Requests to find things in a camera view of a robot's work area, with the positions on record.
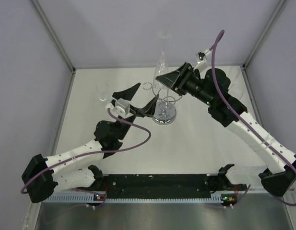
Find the aluminium frame post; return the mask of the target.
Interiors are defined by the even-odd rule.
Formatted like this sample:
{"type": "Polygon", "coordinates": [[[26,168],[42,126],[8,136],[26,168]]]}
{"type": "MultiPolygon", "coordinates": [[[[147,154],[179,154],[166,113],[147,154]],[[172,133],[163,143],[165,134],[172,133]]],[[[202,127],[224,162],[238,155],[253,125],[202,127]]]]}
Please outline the aluminium frame post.
{"type": "Polygon", "coordinates": [[[270,18],[268,19],[267,23],[265,24],[262,32],[260,33],[259,38],[257,39],[254,47],[252,48],[250,54],[248,55],[245,63],[242,65],[244,70],[246,70],[250,66],[252,61],[254,60],[255,56],[257,55],[257,53],[261,49],[261,46],[263,45],[263,43],[267,39],[269,33],[273,29],[275,23],[277,22],[278,18],[282,14],[282,12],[285,9],[288,2],[289,2],[288,0],[277,1],[275,9],[273,10],[270,18]]]}
{"type": "Polygon", "coordinates": [[[44,29],[48,36],[50,37],[53,45],[55,46],[56,50],[58,51],[60,57],[64,61],[64,63],[67,65],[68,69],[71,73],[74,73],[76,71],[76,68],[72,64],[70,58],[67,55],[67,52],[65,48],[63,47],[57,33],[55,32],[52,24],[50,23],[48,17],[46,16],[40,2],[38,0],[29,0],[32,7],[34,8],[37,16],[39,17],[42,25],[44,26],[44,29]]]}

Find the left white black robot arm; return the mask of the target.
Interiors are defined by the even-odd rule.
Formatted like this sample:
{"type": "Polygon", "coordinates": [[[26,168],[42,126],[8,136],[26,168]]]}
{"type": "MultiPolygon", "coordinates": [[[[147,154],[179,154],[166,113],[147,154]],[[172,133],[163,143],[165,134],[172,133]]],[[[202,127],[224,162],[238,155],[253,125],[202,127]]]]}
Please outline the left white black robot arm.
{"type": "Polygon", "coordinates": [[[137,83],[112,94],[106,110],[113,121],[99,121],[95,127],[94,138],[89,142],[53,156],[35,155],[21,176],[24,183],[21,194],[29,195],[32,203],[39,203],[55,192],[94,192],[100,189],[103,174],[94,162],[136,149],[147,143],[152,136],[150,130],[135,124],[134,121],[137,117],[153,117],[159,96],[155,95],[143,108],[135,107],[130,102],[139,87],[140,83],[137,83]],[[122,148],[122,141],[131,127],[145,131],[148,137],[137,145],[122,148]]]}

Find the chrome wine glass rack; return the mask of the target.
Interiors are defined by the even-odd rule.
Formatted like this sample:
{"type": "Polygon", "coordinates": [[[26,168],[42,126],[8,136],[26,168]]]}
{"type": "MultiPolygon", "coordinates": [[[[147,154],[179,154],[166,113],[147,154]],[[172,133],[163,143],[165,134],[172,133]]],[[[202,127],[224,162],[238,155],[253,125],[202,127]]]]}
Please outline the chrome wine glass rack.
{"type": "Polygon", "coordinates": [[[169,95],[169,90],[167,90],[166,97],[158,99],[152,120],[159,125],[172,124],[177,117],[175,104],[181,99],[182,96],[176,99],[169,95]]]}

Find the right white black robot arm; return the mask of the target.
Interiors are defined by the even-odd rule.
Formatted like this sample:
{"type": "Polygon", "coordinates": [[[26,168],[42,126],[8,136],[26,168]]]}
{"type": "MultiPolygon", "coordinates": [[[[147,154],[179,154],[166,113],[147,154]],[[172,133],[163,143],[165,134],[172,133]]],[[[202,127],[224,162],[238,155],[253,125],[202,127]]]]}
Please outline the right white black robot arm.
{"type": "Polygon", "coordinates": [[[296,180],[296,154],[271,136],[251,115],[246,106],[229,94],[231,80],[216,68],[218,86],[239,116],[235,116],[216,90],[212,70],[201,78],[200,72],[185,63],[156,80],[178,95],[187,93],[208,105],[208,113],[227,130],[243,140],[265,163],[264,166],[239,167],[228,164],[219,170],[218,184],[228,190],[236,184],[262,186],[276,197],[282,197],[296,180]]]}

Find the aluminium frame post right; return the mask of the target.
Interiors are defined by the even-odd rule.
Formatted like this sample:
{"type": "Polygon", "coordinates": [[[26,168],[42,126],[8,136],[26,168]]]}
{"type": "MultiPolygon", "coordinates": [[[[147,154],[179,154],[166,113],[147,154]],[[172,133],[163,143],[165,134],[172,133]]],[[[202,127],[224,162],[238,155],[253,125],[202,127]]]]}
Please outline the aluminium frame post right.
{"type": "Polygon", "coordinates": [[[282,12],[285,9],[288,2],[289,2],[288,0],[277,1],[275,9],[273,10],[270,18],[268,19],[267,23],[265,24],[262,32],[260,33],[259,38],[257,39],[254,47],[252,48],[250,54],[248,55],[245,63],[242,65],[244,70],[246,70],[250,66],[252,61],[254,60],[255,56],[257,55],[257,53],[261,49],[261,46],[263,45],[263,43],[267,39],[269,33],[273,29],[275,23],[277,22],[278,18],[282,14],[282,12]]]}

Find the aluminium frame post left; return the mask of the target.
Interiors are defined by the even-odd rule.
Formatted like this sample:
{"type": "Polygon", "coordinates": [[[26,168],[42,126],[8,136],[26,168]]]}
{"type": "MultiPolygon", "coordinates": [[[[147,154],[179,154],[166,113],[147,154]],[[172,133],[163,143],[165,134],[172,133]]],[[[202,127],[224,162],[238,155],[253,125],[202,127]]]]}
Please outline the aluminium frame post left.
{"type": "Polygon", "coordinates": [[[64,63],[67,65],[68,69],[71,73],[74,73],[76,71],[76,68],[72,64],[70,58],[67,55],[67,52],[65,48],[63,47],[57,33],[55,32],[52,24],[50,23],[48,17],[46,16],[40,2],[38,0],[29,0],[32,7],[34,8],[37,16],[39,17],[42,25],[44,26],[44,29],[48,36],[50,37],[53,45],[55,46],[56,50],[58,51],[60,57],[64,61],[64,63]]]}

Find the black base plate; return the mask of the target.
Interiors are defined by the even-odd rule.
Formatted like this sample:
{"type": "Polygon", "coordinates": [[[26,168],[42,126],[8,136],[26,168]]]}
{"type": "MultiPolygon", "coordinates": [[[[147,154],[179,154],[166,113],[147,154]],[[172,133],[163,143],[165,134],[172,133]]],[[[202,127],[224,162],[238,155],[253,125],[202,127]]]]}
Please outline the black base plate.
{"type": "Polygon", "coordinates": [[[223,175],[207,174],[109,174],[98,192],[110,199],[210,198],[212,193],[245,191],[245,184],[231,184],[223,175]]]}

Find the clear fluted wine glass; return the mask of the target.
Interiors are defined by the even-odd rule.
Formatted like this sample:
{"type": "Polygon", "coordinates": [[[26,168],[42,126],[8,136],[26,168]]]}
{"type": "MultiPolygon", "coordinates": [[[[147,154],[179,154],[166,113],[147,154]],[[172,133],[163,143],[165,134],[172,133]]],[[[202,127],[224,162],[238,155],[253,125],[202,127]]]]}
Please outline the clear fluted wine glass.
{"type": "Polygon", "coordinates": [[[168,73],[168,63],[166,60],[165,49],[166,49],[166,44],[167,44],[168,40],[170,38],[172,38],[172,34],[169,31],[160,31],[160,32],[158,32],[157,35],[162,41],[162,49],[161,49],[161,54],[157,60],[156,66],[155,66],[153,87],[156,89],[163,89],[163,88],[165,88],[165,86],[163,86],[161,83],[159,83],[156,80],[156,77],[168,73]]]}

